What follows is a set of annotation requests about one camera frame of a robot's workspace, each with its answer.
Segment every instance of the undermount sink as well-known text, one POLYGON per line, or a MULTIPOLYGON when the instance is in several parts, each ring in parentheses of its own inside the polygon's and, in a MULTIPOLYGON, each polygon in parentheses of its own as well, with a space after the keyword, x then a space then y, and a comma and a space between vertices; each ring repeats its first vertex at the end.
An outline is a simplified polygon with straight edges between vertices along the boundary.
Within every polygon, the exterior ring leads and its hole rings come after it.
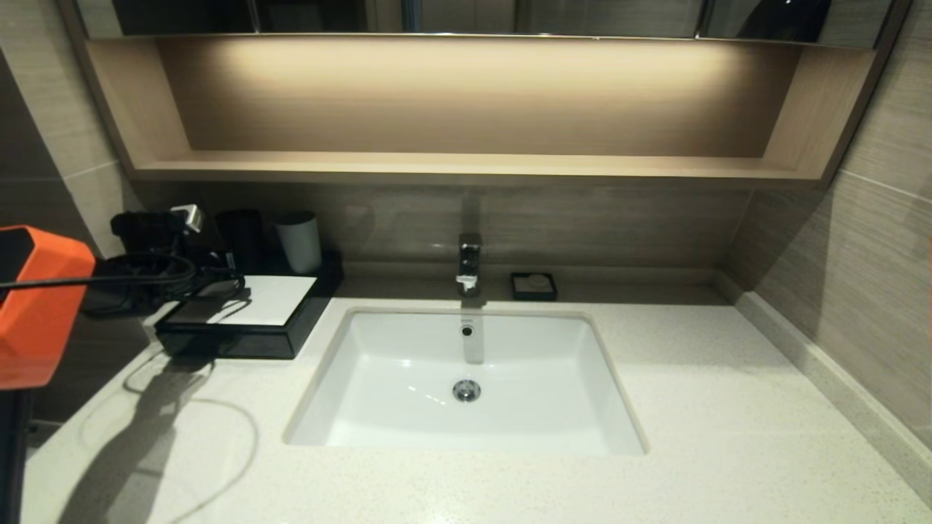
POLYGON ((578 317, 511 314, 348 314, 286 440, 299 446, 645 452, 593 327, 578 317))

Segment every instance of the countertop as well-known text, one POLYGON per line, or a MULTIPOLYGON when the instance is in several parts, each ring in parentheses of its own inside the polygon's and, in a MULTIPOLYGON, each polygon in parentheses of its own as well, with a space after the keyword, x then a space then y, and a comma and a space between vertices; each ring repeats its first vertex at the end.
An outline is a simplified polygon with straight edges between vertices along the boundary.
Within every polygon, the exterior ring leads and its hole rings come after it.
POLYGON ((23 521, 932 522, 737 310, 696 299, 712 293, 486 305, 589 316, 646 437, 644 456, 285 444, 344 313, 459 307, 335 298, 293 361, 162 373, 169 359, 150 346, 29 460, 23 521))

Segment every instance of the open shelf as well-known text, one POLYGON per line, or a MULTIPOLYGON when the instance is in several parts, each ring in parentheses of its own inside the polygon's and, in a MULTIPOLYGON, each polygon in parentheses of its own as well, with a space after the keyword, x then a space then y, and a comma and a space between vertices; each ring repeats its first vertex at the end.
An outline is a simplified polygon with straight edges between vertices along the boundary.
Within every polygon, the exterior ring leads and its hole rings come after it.
POLYGON ((751 42, 83 41, 140 180, 821 186, 875 52, 751 42))

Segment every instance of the faucet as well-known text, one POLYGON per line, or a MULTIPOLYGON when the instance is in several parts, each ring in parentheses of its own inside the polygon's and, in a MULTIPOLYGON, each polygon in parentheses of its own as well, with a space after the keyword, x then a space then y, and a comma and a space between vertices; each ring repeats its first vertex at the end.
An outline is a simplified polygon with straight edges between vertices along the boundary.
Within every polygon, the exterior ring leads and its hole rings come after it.
POLYGON ((463 298, 479 295, 479 252, 482 250, 482 237, 477 233, 459 235, 459 274, 457 291, 463 298))

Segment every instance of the black cable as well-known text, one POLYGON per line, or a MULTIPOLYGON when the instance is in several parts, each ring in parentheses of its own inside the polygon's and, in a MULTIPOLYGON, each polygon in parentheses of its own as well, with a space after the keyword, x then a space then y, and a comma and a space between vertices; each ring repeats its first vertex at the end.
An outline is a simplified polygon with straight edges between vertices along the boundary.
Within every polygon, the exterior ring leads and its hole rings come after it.
POLYGON ((107 262, 119 262, 124 259, 131 259, 135 257, 146 257, 146 258, 155 258, 162 259, 171 262, 177 262, 185 266, 185 271, 175 274, 167 275, 126 275, 118 277, 84 277, 84 278, 74 278, 74 279, 47 279, 47 280, 36 280, 36 281, 24 281, 24 282, 11 282, 11 283, 0 283, 0 291, 5 290, 16 290, 16 289, 34 289, 37 287, 64 287, 70 285, 87 285, 91 283, 110 283, 110 284, 122 284, 122 283, 132 283, 132 284, 169 284, 169 283, 182 283, 191 280, 198 274, 198 268, 191 263, 190 260, 186 258, 181 258, 180 256, 175 255, 164 255, 160 253, 134 253, 129 255, 120 255, 115 256, 107 260, 107 262))

